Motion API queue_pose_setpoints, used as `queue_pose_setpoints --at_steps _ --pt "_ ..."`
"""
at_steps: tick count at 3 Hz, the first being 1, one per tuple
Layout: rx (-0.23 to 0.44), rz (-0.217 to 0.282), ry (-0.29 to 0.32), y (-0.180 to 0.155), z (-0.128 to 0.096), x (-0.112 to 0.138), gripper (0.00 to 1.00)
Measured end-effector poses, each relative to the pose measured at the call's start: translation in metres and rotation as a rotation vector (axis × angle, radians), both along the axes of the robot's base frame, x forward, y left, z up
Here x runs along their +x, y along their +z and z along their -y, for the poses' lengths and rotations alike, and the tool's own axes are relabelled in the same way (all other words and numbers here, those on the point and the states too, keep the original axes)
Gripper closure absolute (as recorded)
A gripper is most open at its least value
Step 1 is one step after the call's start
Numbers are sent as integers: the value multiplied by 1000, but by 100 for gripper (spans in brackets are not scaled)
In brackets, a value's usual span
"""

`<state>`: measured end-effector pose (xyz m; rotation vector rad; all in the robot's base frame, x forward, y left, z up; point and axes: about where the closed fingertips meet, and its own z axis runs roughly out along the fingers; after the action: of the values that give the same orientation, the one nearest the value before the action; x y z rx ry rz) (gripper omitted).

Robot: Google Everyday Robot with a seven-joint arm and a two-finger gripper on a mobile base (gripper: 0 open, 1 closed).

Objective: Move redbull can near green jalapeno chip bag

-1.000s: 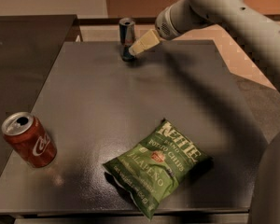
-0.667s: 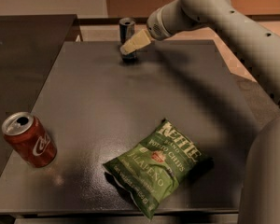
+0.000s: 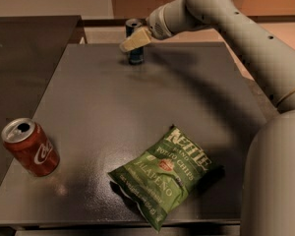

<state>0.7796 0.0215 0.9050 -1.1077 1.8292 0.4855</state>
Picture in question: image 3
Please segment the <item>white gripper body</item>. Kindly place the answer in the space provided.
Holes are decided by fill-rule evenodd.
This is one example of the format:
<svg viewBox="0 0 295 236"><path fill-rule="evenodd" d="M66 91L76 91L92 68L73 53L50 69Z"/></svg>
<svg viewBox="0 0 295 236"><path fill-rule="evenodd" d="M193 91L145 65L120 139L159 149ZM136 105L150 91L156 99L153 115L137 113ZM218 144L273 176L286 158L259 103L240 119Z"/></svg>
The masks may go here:
<svg viewBox="0 0 295 236"><path fill-rule="evenodd" d="M164 40L173 36L165 22L164 9L165 7L161 6L147 17L147 27L151 35L158 40Z"/></svg>

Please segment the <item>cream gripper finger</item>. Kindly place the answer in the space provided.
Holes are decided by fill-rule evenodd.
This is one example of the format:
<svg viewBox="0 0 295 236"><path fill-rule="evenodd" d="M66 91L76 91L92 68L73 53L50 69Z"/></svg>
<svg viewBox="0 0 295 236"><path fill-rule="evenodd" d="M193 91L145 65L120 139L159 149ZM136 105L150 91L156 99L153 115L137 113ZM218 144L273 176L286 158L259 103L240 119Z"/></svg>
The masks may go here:
<svg viewBox="0 0 295 236"><path fill-rule="evenodd" d="M138 28L120 45L122 52L130 52L151 43L151 33L147 28Z"/></svg>

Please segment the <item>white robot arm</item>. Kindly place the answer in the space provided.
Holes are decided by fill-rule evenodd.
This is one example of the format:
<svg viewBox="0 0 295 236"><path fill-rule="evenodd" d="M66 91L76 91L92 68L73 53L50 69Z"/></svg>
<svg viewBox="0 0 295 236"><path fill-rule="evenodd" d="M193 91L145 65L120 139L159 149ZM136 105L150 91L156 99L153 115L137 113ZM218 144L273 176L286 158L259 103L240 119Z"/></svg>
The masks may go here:
<svg viewBox="0 0 295 236"><path fill-rule="evenodd" d="M246 158L241 236L295 236L295 50L242 14L232 0L175 0L154 10L124 52L189 30L215 28L272 105L276 117Z"/></svg>

